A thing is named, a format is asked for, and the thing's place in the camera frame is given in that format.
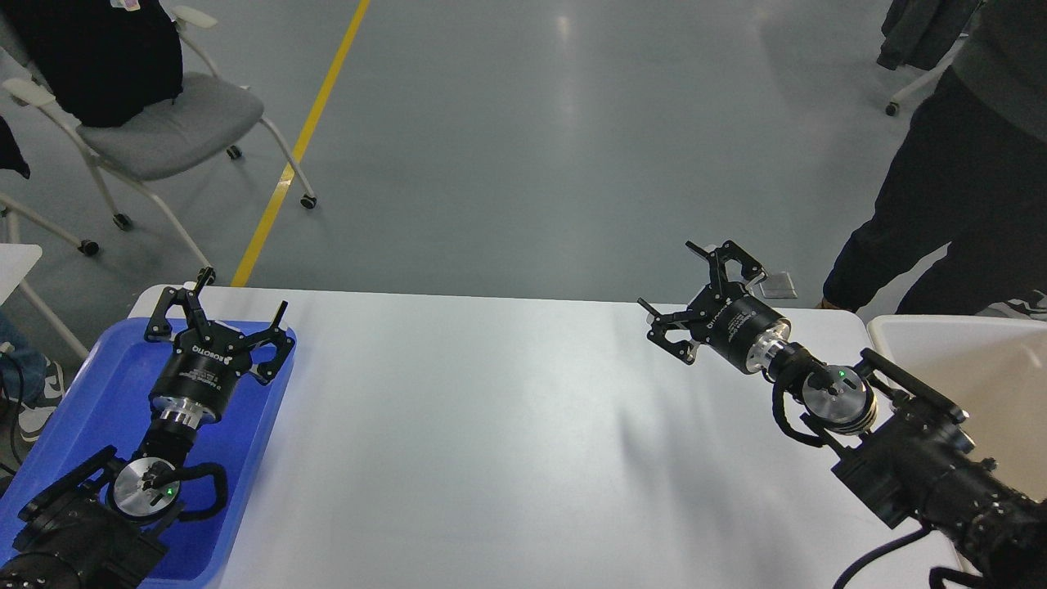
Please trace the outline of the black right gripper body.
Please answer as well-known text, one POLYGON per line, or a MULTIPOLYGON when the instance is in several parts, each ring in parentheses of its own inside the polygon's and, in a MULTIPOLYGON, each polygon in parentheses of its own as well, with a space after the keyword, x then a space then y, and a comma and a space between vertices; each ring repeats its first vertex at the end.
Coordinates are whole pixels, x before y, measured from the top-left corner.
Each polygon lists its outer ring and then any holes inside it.
POLYGON ((749 294, 744 284, 709 284, 691 303, 697 320, 691 338, 709 344, 743 373, 768 368, 771 359, 789 341, 792 324, 766 303, 749 294))

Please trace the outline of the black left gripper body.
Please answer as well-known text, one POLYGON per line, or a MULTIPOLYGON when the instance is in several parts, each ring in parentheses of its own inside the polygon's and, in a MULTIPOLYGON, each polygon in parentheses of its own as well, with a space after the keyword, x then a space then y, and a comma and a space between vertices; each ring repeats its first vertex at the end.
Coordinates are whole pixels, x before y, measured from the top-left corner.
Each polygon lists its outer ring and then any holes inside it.
POLYGON ((223 323, 210 326, 209 339, 190 327, 173 338, 173 353, 150 391, 152 411, 173 409, 180 400, 203 407, 200 418, 217 424, 224 417, 238 380, 252 366, 250 352, 231 352, 246 334, 223 323))

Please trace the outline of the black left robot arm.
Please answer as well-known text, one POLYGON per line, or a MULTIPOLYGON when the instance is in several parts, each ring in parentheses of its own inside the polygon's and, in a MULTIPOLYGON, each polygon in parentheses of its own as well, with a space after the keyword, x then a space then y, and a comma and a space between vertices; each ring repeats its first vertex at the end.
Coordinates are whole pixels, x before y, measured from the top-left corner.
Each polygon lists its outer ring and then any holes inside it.
POLYGON ((223 323, 213 269, 109 329, 2 499, 4 588, 202 588, 224 566, 293 366, 293 332, 223 323))

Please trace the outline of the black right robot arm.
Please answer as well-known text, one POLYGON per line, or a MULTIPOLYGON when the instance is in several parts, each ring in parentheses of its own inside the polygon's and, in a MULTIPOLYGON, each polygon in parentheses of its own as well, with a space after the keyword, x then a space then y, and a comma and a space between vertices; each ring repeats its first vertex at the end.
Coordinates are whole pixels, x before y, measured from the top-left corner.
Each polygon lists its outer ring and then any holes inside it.
POLYGON ((764 267, 726 241, 689 250, 709 265, 709 284, 681 312, 649 314, 647 339, 685 364, 708 346, 743 373, 771 384, 771 413, 790 439, 829 447, 834 476, 888 527, 905 519, 916 533, 862 556, 836 581, 844 588, 867 565, 930 533, 942 533, 972 573, 934 567, 928 585, 1043 588, 1045 504, 994 475, 995 460, 973 461, 965 410, 872 349, 856 365, 826 364, 790 340, 790 321, 752 294, 764 267))

